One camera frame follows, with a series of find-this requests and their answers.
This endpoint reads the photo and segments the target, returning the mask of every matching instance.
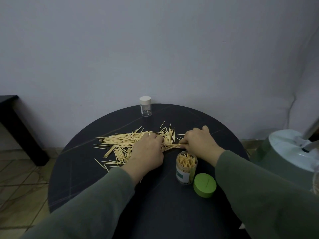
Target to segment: black table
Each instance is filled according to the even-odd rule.
[[[216,142],[224,149],[248,159],[235,135],[222,123],[197,110],[170,104],[152,104],[150,117],[142,117],[139,106],[112,112],[80,131],[64,148],[54,166],[49,183],[50,212],[58,209],[106,174],[95,160],[107,150],[92,148],[95,137],[110,136],[138,129],[159,130],[172,125],[176,134],[208,125]],[[114,238],[228,238],[241,222],[231,209],[220,187],[209,199],[199,197],[193,185],[181,185],[175,176],[177,154],[164,153],[161,167],[148,173],[136,186],[135,195],[123,211]],[[108,159],[114,160],[111,154]],[[214,168],[199,160],[196,173],[215,177]]]
[[[13,109],[18,96],[0,96],[0,122],[18,142],[36,166],[44,166],[49,156],[40,148]]]

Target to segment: green sleeve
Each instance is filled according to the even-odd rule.
[[[319,198],[225,151],[216,180],[251,238],[319,238]]]
[[[134,195],[131,177],[120,168],[54,211],[22,238],[112,238],[123,209]]]

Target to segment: green lid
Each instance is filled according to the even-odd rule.
[[[216,190],[216,186],[216,181],[209,174],[197,174],[194,179],[194,190],[203,198],[211,197]]]

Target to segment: jar of toothpicks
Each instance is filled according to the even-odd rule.
[[[183,151],[176,158],[176,178],[183,185],[193,183],[197,167],[197,157]]]

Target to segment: small clear jar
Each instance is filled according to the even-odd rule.
[[[186,168],[184,166],[182,166],[179,162],[178,162],[178,157],[182,154],[189,154],[192,157],[195,158],[195,166],[191,167],[191,168]],[[183,184],[183,185],[189,185],[191,183],[193,183],[194,178],[195,178],[195,172],[196,172],[196,168],[197,168],[197,164],[198,164],[198,160],[197,157],[193,154],[190,154],[187,151],[183,151],[180,152],[178,154],[178,156],[176,157],[176,178],[177,180]]]
[[[152,115],[152,101],[149,96],[142,96],[140,98],[141,113],[144,117]]]

